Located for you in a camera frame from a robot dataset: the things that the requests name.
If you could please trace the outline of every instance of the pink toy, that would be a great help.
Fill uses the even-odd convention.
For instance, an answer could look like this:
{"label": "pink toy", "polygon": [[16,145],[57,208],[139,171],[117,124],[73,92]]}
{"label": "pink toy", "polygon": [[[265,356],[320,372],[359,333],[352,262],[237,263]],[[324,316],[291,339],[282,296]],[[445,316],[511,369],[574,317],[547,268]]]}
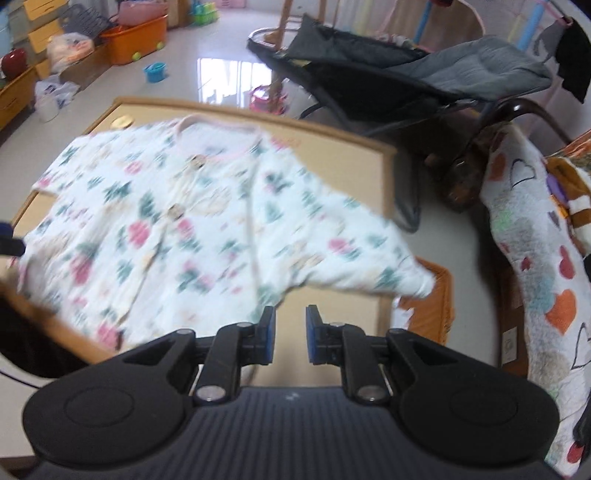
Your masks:
{"label": "pink toy", "polygon": [[251,91],[251,103],[248,108],[254,112],[273,113],[275,115],[283,115],[287,110],[285,105],[287,102],[287,95],[283,94],[279,98],[277,110],[275,112],[269,111],[269,85],[261,85]]}

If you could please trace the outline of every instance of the plastic bag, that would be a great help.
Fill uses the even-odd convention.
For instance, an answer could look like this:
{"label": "plastic bag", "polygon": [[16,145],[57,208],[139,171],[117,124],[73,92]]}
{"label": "plastic bag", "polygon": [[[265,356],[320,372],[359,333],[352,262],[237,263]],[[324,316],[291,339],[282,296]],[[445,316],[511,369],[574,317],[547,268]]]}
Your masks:
{"label": "plastic bag", "polygon": [[95,43],[79,33],[65,33],[51,37],[47,44],[47,56],[51,71],[61,73],[73,63],[87,57],[95,50]]}
{"label": "plastic bag", "polygon": [[38,102],[45,95],[53,95],[58,106],[63,108],[72,101],[79,88],[74,82],[60,83],[58,75],[50,75],[35,84],[35,101]]}

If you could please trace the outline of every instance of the pink basket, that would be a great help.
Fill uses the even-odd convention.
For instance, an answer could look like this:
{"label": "pink basket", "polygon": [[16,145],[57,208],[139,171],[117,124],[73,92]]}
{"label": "pink basket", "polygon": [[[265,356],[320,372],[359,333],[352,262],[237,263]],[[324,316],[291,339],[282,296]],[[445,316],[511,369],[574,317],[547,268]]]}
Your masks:
{"label": "pink basket", "polygon": [[163,17],[167,12],[167,4],[152,0],[134,0],[121,2],[119,6],[119,25],[135,27],[155,18]]}

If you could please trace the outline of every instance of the orange storage box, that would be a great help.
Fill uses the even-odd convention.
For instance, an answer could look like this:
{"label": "orange storage box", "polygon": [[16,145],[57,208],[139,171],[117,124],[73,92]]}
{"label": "orange storage box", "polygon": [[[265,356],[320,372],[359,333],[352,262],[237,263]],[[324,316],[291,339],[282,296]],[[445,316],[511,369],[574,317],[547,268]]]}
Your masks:
{"label": "orange storage box", "polygon": [[137,27],[115,27],[102,33],[113,65],[125,65],[139,60],[166,43],[166,15],[142,23]]}

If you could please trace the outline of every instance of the orange heart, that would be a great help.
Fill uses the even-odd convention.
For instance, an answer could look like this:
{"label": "orange heart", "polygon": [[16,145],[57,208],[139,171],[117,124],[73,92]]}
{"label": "orange heart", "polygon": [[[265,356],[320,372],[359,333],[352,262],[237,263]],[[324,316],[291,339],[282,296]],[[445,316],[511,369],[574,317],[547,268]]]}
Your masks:
{"label": "orange heart", "polygon": [[506,165],[507,157],[504,153],[499,153],[495,158],[492,159],[491,172],[488,175],[488,179],[491,181],[502,180]]}
{"label": "orange heart", "polygon": [[546,313],[546,319],[564,335],[577,315],[577,299],[572,290],[556,295],[554,306]]}

